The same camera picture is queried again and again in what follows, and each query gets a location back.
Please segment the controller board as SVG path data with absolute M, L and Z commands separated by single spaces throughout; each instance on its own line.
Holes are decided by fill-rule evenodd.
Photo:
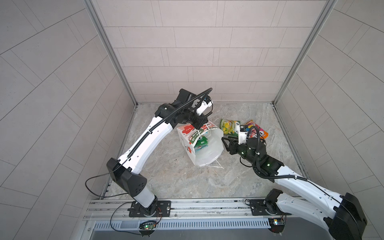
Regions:
M 156 228 L 157 221 L 146 221 L 139 225 L 140 231 L 152 231 Z
M 285 221 L 283 219 L 268 219 L 269 231 L 274 234 L 281 234 L 285 229 Z

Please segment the white ventilation grille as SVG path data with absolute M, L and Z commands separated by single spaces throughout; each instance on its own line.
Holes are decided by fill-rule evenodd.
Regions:
M 97 221 L 96 231 L 135 231 L 144 221 Z M 157 230 L 207 230 L 207 229 L 270 229 L 268 219 L 169 219 L 162 220 Z

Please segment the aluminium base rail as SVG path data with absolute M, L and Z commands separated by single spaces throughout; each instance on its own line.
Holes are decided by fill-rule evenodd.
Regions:
M 157 203 L 153 214 L 145 210 L 134 200 L 95 200 L 88 205 L 84 219 L 225 219 L 252 218 L 290 215 L 279 209 L 267 209 L 264 198 L 214 198 L 214 199 L 163 199 Z

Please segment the right controller board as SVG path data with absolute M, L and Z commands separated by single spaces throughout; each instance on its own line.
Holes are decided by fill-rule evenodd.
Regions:
M 283 219 L 268 219 L 269 231 L 274 234 L 281 234 L 285 229 L 285 221 Z

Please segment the teal mint blossom candy bag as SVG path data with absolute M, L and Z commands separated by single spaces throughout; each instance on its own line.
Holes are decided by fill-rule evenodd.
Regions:
M 200 136 L 194 146 L 195 152 L 206 148 L 209 145 L 208 138 L 205 136 Z

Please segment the green spring tea candy bag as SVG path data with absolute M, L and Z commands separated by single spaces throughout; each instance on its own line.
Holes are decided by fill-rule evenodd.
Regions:
M 236 127 L 239 127 L 240 125 L 241 122 L 236 120 L 221 119 L 220 121 L 220 129 L 223 131 L 224 135 L 237 137 L 239 130 L 237 130 Z

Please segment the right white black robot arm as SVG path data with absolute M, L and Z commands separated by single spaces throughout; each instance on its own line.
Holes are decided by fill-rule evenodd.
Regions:
M 281 211 L 303 218 L 327 230 L 335 240 L 362 239 L 367 218 L 356 196 L 341 195 L 297 174 L 269 156 L 265 144 L 257 138 L 249 138 L 240 144 L 229 136 L 223 137 L 222 142 L 230 155 L 239 155 L 249 162 L 258 177 L 301 196 L 297 200 L 280 190 L 271 190 L 265 198 L 265 206 L 271 215 Z

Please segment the left controller board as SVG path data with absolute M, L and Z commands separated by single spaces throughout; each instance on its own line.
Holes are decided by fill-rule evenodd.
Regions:
M 139 225 L 140 231 L 152 231 L 156 228 L 157 221 L 146 221 Z

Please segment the white floral paper bag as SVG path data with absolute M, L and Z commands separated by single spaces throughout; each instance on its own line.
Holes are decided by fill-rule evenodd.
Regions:
M 215 162 L 224 150 L 222 137 L 224 132 L 209 121 L 200 129 L 191 124 L 177 128 L 182 146 L 197 167 L 205 167 Z

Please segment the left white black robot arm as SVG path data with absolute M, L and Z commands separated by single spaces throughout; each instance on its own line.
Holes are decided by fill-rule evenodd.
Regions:
M 157 145 L 178 124 L 191 124 L 196 130 L 208 122 L 205 111 L 212 106 L 212 88 L 200 94 L 180 89 L 173 103 L 164 103 L 154 114 L 149 126 L 134 145 L 118 159 L 111 158 L 107 169 L 112 180 L 130 195 L 146 216 L 157 210 L 158 198 L 147 187 L 147 179 L 140 173 Z

